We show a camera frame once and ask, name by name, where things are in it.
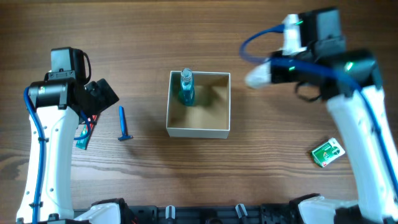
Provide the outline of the white lotion tube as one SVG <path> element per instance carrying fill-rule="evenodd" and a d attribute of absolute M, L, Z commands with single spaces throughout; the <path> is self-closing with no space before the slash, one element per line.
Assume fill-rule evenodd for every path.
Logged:
<path fill-rule="evenodd" d="M 271 84 L 271 63 L 265 62 L 256 66 L 245 77 L 245 84 L 249 88 L 260 89 Z"/>

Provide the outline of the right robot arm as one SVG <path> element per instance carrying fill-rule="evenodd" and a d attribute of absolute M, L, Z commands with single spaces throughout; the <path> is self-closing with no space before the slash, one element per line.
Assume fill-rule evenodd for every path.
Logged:
<path fill-rule="evenodd" d="M 343 139 L 357 201 L 309 196 L 304 223 L 396 223 L 397 149 L 389 129 L 379 65 L 368 49 L 348 50 L 334 8 L 288 15 L 283 47 L 267 61 L 272 83 L 315 85 Z"/>

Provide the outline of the green soap bar pack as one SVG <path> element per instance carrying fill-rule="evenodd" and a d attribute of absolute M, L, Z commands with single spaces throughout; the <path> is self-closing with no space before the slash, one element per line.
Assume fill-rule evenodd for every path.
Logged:
<path fill-rule="evenodd" d="M 314 163 L 321 168 L 326 167 L 344 154 L 345 150 L 335 138 L 330 138 L 327 142 L 324 142 L 310 152 Z"/>

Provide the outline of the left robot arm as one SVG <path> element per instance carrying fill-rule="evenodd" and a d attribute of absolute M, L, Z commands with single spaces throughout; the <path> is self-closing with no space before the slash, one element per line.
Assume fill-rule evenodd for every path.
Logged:
<path fill-rule="evenodd" d="M 91 80 L 88 54 L 62 47 L 50 52 L 51 69 L 24 90 L 30 120 L 27 182 L 16 223 L 74 217 L 70 188 L 72 148 L 80 124 L 118 102 L 105 79 Z"/>

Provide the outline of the blue mouthwash bottle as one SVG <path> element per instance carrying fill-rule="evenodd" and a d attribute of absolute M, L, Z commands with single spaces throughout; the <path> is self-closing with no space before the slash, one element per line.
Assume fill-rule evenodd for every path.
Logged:
<path fill-rule="evenodd" d="M 178 98 L 185 106 L 193 106 L 195 101 L 194 76 L 189 68 L 184 68 L 180 74 L 180 91 Z"/>

